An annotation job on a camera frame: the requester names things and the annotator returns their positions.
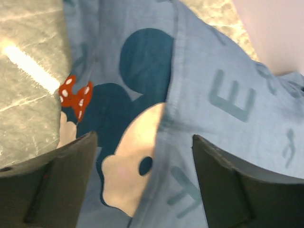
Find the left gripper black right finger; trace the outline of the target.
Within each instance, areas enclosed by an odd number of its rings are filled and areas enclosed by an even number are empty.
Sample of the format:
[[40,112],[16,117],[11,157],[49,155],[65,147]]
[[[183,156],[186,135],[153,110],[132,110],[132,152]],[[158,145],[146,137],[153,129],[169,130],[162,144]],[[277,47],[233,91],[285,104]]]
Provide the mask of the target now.
[[199,135],[192,154],[210,228],[303,227],[303,179],[253,165]]

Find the blue cartoon mouse pillowcase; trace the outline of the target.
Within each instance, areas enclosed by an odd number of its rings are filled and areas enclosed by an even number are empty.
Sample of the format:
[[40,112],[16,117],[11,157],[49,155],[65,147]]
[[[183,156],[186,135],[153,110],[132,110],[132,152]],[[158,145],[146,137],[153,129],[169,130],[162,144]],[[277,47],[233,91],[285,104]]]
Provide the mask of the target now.
[[94,131],[79,228],[205,228],[192,157],[201,135],[304,176],[304,78],[273,75],[178,0],[66,0],[72,70],[59,145]]

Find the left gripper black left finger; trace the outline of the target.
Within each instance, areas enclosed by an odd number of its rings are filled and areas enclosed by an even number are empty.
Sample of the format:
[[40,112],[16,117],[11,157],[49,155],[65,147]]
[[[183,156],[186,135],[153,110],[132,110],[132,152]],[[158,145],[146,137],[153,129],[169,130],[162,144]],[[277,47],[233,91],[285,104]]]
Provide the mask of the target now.
[[97,150],[97,134],[0,169],[2,228],[74,228]]

